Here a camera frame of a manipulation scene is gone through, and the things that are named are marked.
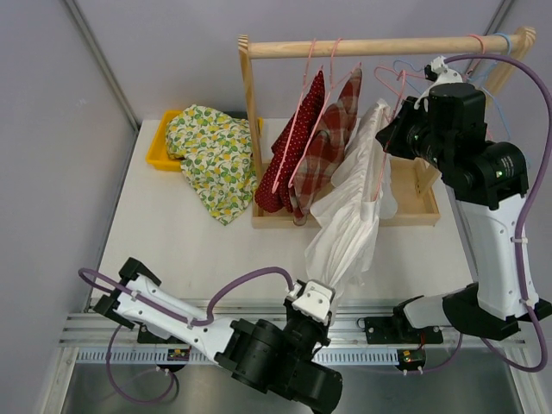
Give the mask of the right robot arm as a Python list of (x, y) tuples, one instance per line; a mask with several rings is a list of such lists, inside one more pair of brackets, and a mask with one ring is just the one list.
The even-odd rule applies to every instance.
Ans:
[(518, 274), (527, 260), (519, 217), (529, 201), (526, 161), (510, 142), (486, 138), (485, 111), (486, 96), (473, 85), (435, 85), (426, 97), (407, 97), (376, 135), (388, 154), (420, 158), (440, 172), (467, 222), (477, 270), (476, 281), (463, 289), (396, 306), (391, 328), (402, 342), (433, 326), (501, 341), (516, 334), (520, 322), (551, 315), (531, 276)]

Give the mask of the red polka dot skirt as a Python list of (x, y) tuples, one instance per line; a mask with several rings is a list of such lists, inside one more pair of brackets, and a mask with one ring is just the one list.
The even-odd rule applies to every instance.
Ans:
[(320, 69), (299, 106), (298, 114), (292, 115), (272, 145), (273, 158), (254, 194), (255, 202), (264, 211), (275, 213), (285, 208), (292, 212), (288, 184), (304, 153), (324, 99), (325, 79), (323, 69)]

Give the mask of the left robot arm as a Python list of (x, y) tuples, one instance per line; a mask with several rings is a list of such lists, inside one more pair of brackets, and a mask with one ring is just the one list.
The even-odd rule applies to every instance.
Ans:
[[(216, 304), (236, 287), (268, 274), (281, 275), (287, 284), (285, 327), (267, 320), (217, 317)], [(230, 372), (232, 378), (259, 392), (273, 392), (308, 406), (315, 413), (331, 413), (342, 395), (342, 376), (314, 361), (329, 346), (333, 322), (333, 288), (320, 281), (295, 280), (281, 267), (247, 273), (222, 288), (206, 310), (163, 292), (160, 280), (140, 261), (129, 258), (119, 280), (91, 269), (78, 275), (91, 285), (99, 280), (104, 295), (94, 311), (129, 329), (141, 324), (167, 342), (182, 341)]]

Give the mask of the pink hanger of polka skirt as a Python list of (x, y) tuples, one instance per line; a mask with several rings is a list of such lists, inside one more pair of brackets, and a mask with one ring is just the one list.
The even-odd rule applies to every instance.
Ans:
[(276, 175), (275, 175), (274, 180), (273, 180), (273, 185), (272, 185), (272, 188), (271, 188), (271, 194), (275, 194), (276, 191), (279, 188), (280, 175), (281, 175), (282, 170), (284, 169), (284, 166), (285, 166), (285, 159), (286, 159), (286, 156), (288, 154), (288, 150), (289, 150), (290, 143), (291, 143), (291, 140), (292, 140), (292, 134), (294, 132), (295, 125), (296, 125), (296, 122), (297, 122), (297, 119), (298, 119), (298, 114), (299, 114), (299, 111), (300, 111), (301, 104), (304, 100), (304, 94), (305, 94), (306, 88), (307, 88), (307, 80), (308, 80), (308, 74), (309, 74), (309, 69), (310, 69), (310, 64), (311, 64), (311, 58), (312, 58), (312, 54), (314, 52), (314, 48), (315, 48), (316, 44), (317, 44), (317, 39), (314, 38), (312, 40), (311, 44), (310, 44), (310, 49), (309, 49), (309, 53), (308, 53), (308, 56), (307, 56), (306, 65), (305, 65), (305, 69), (304, 69), (302, 89), (301, 89), (301, 92), (300, 92), (300, 95), (299, 95), (297, 108), (295, 109), (293, 117), (292, 117), (292, 124), (291, 124), (291, 127), (290, 127), (290, 131), (289, 131), (289, 134), (288, 134), (288, 136), (286, 138), (286, 141), (285, 141), (284, 152), (282, 153), (282, 158), (281, 158), (281, 161), (279, 162), (279, 166), (278, 166)]

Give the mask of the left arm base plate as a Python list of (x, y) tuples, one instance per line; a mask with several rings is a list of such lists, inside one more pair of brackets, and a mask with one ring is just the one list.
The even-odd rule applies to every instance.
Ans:
[(140, 344), (178, 344), (180, 340), (174, 336), (161, 338), (150, 332), (146, 325), (141, 324), (137, 334), (137, 342)]

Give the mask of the pink hanger of lemon skirt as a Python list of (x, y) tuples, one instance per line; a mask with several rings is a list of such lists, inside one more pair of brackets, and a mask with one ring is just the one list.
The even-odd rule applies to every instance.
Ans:
[[(479, 44), (480, 44), (480, 54), (486, 53), (486, 46), (484, 41), (482, 40), (482, 37), (478, 34), (467, 34), (468, 37), (474, 38)], [(465, 80), (469, 80), (470, 82), (473, 82), (475, 80), (475, 71), (477, 70), (481, 60), (473, 60), (472, 63), (469, 63), (467, 65), (467, 69), (464, 72), (463, 78)]]

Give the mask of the white skirt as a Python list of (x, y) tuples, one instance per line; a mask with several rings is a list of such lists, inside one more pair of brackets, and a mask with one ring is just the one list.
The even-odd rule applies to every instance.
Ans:
[(310, 208), (320, 230), (304, 251), (306, 273), (333, 288), (337, 298), (370, 269), (380, 221), (398, 212), (391, 158), (375, 139), (391, 114), (381, 98), (367, 110), (331, 177), (333, 190)]

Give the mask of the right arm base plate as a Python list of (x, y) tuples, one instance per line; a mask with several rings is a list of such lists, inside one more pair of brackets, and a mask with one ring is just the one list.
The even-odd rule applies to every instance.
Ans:
[(364, 330), (368, 344), (442, 344), (438, 327), (414, 328), (402, 317), (365, 317)]

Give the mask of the red plaid skirt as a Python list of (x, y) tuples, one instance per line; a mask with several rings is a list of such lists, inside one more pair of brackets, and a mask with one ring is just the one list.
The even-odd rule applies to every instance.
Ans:
[(318, 193), (330, 182), (345, 156), (358, 114), (363, 73), (353, 69), (336, 101), (324, 109), (304, 154), (288, 182), (293, 222), (306, 223)]

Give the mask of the lemon print skirt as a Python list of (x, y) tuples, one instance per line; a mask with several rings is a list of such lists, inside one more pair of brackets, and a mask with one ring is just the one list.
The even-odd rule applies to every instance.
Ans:
[(193, 104), (166, 125), (166, 151), (210, 216), (226, 226), (257, 188), (249, 122)]

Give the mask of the pink hanger of plaid skirt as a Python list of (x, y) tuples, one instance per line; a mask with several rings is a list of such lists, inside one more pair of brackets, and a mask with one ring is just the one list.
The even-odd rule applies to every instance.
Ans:
[[(309, 139), (308, 141), (306, 142), (305, 144), (305, 148), (304, 148), (304, 151), (303, 151), (303, 154), (301, 155), (295, 169), (293, 170), (292, 172), (292, 175), (288, 181), (288, 188), (291, 189), (293, 187), (293, 181), (294, 181), (294, 178), (295, 176), (297, 175), (297, 172), (298, 172), (298, 169), (300, 167), (300, 164), (301, 162), (303, 161), (303, 159), (306, 157), (307, 155), (307, 151), (308, 151), (308, 148), (311, 144), (311, 141), (312, 139), (315, 137), (315, 134), (317, 132), (317, 127), (320, 123), (320, 121), (322, 120), (322, 116), (324, 114), (324, 111), (326, 110), (327, 106), (328, 106), (328, 103), (329, 103), (329, 99), (332, 95), (332, 93), (334, 92), (334, 90), (342, 85), (346, 80), (348, 80), (348, 78), (350, 77), (350, 75), (354, 72), (354, 70), (356, 70), (357, 67), (361, 67), (361, 63), (357, 63), (355, 66), (353, 66), (353, 68), (351, 69), (351, 71), (349, 71), (346, 75), (344, 75), (342, 78), (340, 78), (339, 80), (335, 81), (334, 79), (334, 61), (335, 61), (335, 57), (336, 57), (336, 51), (337, 51), (337, 48), (338, 46), (340, 45), (340, 43), (343, 41), (343, 38), (340, 37), (338, 38), (335, 43), (334, 43), (334, 46), (332, 48), (332, 51), (331, 51), (331, 54), (330, 54), (330, 63), (329, 63), (329, 89), (327, 90), (326, 92), (326, 95), (325, 95), (325, 98), (324, 98), (324, 101), (323, 101), (323, 106), (322, 108), (320, 109), (320, 112), (318, 114), (318, 118), (314, 124), (314, 126), (312, 127), (312, 130), (310, 132), (310, 136), (309, 136)], [(314, 51), (314, 46), (315, 46), (315, 43), (316, 43), (316, 39), (314, 39), (312, 41), (312, 44), (311, 44), (311, 48), (310, 48), (310, 51), (309, 51), (309, 54), (308, 54), (308, 59), (307, 59), (307, 65), (306, 65), (306, 68), (305, 68), (305, 73), (304, 73), (304, 87), (303, 87), (303, 90), (305, 88), (305, 85), (306, 85), (306, 75), (308, 73), (308, 67), (309, 67), (309, 64), (310, 64), (310, 61), (311, 61), (311, 55), (312, 55), (312, 52)], [(293, 132), (294, 130), (294, 127), (295, 127), (295, 123), (296, 123), (296, 119), (297, 119), (297, 112), (298, 110), (296, 111), (296, 115), (294, 115), (293, 117), (293, 122), (292, 122), (292, 130), (290, 131), (290, 135), (291, 133)]]

